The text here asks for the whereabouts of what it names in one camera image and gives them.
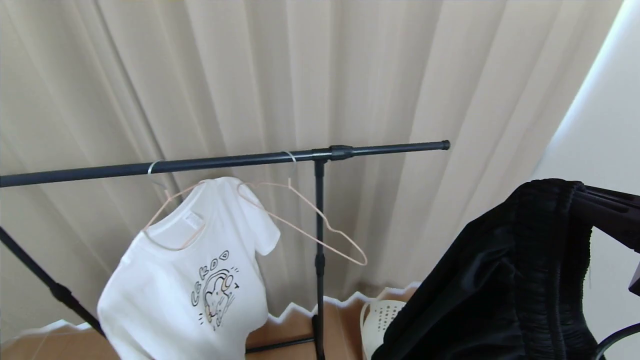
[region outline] cartoon graphic print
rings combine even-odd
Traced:
[[[229,251],[226,250],[218,258],[213,259],[209,266],[200,267],[198,271],[200,280],[204,281],[204,285],[197,281],[194,285],[194,291],[191,292],[192,306],[197,306],[200,302],[200,297],[202,297],[204,312],[199,314],[200,325],[204,324],[204,319],[206,318],[214,330],[222,326],[225,313],[236,298],[234,292],[240,288],[240,285],[234,282],[232,274],[232,272],[238,273],[238,268],[232,267],[217,270],[218,263],[228,258]]]

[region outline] pink clothes hanger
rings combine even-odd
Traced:
[[[238,195],[240,195],[241,198],[243,198],[244,200],[246,200],[247,202],[249,202],[251,205],[255,206],[256,208],[266,212],[267,214],[269,214],[269,216],[276,218],[280,221],[282,221],[283,223],[291,226],[292,228],[294,228],[295,230],[297,230],[298,232],[300,232],[302,235],[305,235],[306,237],[310,238],[311,240],[314,240],[316,243],[326,247],[327,249],[333,251],[334,253],[342,256],[343,258],[351,261],[352,263],[356,263],[360,266],[365,266],[369,260],[367,259],[367,255],[364,253],[364,251],[362,251],[362,249],[345,233],[343,233],[340,230],[336,230],[334,228],[331,227],[331,225],[329,224],[329,220],[326,218],[326,216],[323,214],[322,211],[320,211],[320,209],[318,209],[316,207],[316,205],[314,205],[313,202],[310,202],[306,197],[304,197],[299,191],[297,191],[293,186],[291,186],[291,177],[293,176],[293,174],[296,172],[296,165],[297,165],[297,160],[295,158],[295,156],[293,156],[293,154],[291,154],[289,151],[285,151],[287,154],[289,154],[289,156],[293,159],[293,170],[291,171],[291,174],[289,174],[289,179],[287,180],[287,185],[284,184],[276,184],[276,183],[265,183],[265,182],[260,182],[260,183],[239,183],[238,186],[236,187],[236,191],[238,192]],[[307,232],[305,232],[304,230],[300,229],[299,227],[295,226],[294,224],[284,220],[283,218],[279,217],[278,215],[264,209],[262,206],[254,203],[251,199],[247,198],[246,196],[244,196],[241,192],[240,192],[240,186],[242,185],[246,185],[249,188],[254,188],[256,189],[258,186],[260,185],[270,185],[270,186],[279,186],[282,188],[288,188],[291,191],[293,191],[300,199],[304,200],[304,202],[306,202],[309,206],[311,206],[311,208],[313,208],[313,210],[316,211],[316,213],[318,215],[320,215],[320,217],[322,217],[322,219],[324,220],[324,224],[326,226],[326,228],[331,231],[332,233],[337,233],[342,235],[343,238],[349,240],[349,242],[353,245],[354,248],[356,248],[357,251],[359,251],[359,253],[362,255],[362,257],[364,258],[364,262],[358,261],[356,259],[353,259],[352,257],[343,254],[342,252],[338,251],[337,249],[331,247],[330,245],[325,244],[324,242],[318,240],[315,236],[311,236],[309,235]]]
[[[203,180],[203,181],[198,182],[198,183],[197,183],[197,184],[195,184],[195,185],[192,185],[192,186],[190,186],[190,187],[188,187],[188,188],[184,189],[183,191],[181,191],[181,192],[179,192],[179,193],[176,193],[176,194],[174,194],[174,195],[170,195],[170,194],[169,194],[169,190],[166,188],[166,186],[165,186],[163,183],[160,183],[160,182],[156,181],[156,180],[151,176],[151,171],[153,170],[154,165],[155,165],[156,163],[160,162],[160,161],[163,161],[163,160],[157,160],[157,161],[154,161],[154,162],[149,166],[149,170],[147,171],[147,175],[149,176],[149,179],[151,180],[151,182],[152,182],[152,183],[154,183],[154,184],[156,184],[156,185],[158,185],[158,186],[160,186],[161,188],[163,188],[163,189],[164,189],[164,194],[166,195],[166,201],[164,202],[164,204],[162,204],[162,206],[160,207],[160,209],[159,209],[159,210],[156,212],[156,214],[151,218],[151,220],[149,220],[149,222],[145,225],[145,227],[142,229],[142,232],[143,232],[143,233],[145,233],[145,234],[147,235],[147,238],[148,238],[149,240],[151,240],[152,242],[154,242],[156,245],[158,245],[158,246],[160,246],[160,247],[163,247],[163,248],[165,248],[165,249],[167,249],[167,250],[174,250],[174,251],[178,251],[178,250],[182,250],[182,249],[184,249],[185,247],[187,247],[187,246],[188,246],[188,245],[189,245],[189,244],[190,244],[190,243],[191,243],[191,242],[196,238],[196,236],[198,236],[198,235],[199,235],[199,234],[204,230],[204,227],[205,227],[205,225],[206,225],[206,222],[202,222],[202,225],[201,225],[201,226],[196,230],[196,232],[195,232],[195,233],[193,233],[193,235],[191,235],[191,236],[187,239],[187,241],[185,241],[185,242],[182,244],[182,246],[181,246],[181,247],[179,247],[179,248],[177,248],[177,249],[171,249],[171,248],[168,248],[168,247],[166,247],[166,246],[164,246],[164,245],[162,245],[162,244],[160,244],[160,243],[158,243],[158,242],[154,241],[154,240],[151,238],[151,236],[148,234],[147,230],[149,229],[149,227],[151,226],[151,224],[153,224],[153,223],[154,223],[154,221],[158,218],[158,216],[160,216],[160,214],[162,213],[162,210],[164,210],[164,209],[167,207],[167,205],[169,205],[169,203],[171,203],[171,201],[172,201],[172,200],[176,199],[178,196],[180,196],[180,195],[182,195],[182,194],[184,194],[184,193],[186,193],[186,192],[189,192],[189,191],[193,190],[196,186],[198,186],[198,185],[202,184],[202,183],[204,182],[204,180]]]

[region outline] black garment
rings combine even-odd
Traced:
[[[580,191],[578,182],[532,181],[467,224],[373,359],[589,359],[591,226],[569,214]]]

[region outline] vertical pole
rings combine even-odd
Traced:
[[[33,272],[42,282],[44,282],[51,291],[51,294],[58,301],[62,302],[69,309],[73,310],[84,321],[88,322],[100,335],[104,336],[100,323],[80,302],[71,295],[71,291],[62,284],[58,284],[43,268],[35,262],[35,260],[24,251],[23,248],[16,243],[13,238],[0,227],[0,240],[31,272]]]
[[[316,207],[324,211],[324,164],[326,160],[314,160],[316,173]],[[316,214],[316,236],[323,240],[324,222],[319,214]],[[318,312],[312,319],[314,336],[316,337],[317,360],[324,360],[324,246],[317,244],[316,249],[316,284]]]

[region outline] curtain fold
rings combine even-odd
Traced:
[[[0,172],[448,139],[447,152],[326,166],[326,214],[370,260],[327,253],[326,294],[402,288],[530,176],[620,3],[5,0]],[[218,176],[285,182],[290,166],[154,177],[176,192]],[[313,199],[311,163],[294,185]],[[257,195],[314,230],[293,194]],[[147,176],[0,196],[2,225],[90,311],[163,201]],[[315,243],[280,228],[259,259],[274,315],[316,303]],[[79,320],[4,248],[1,261],[3,339]]]

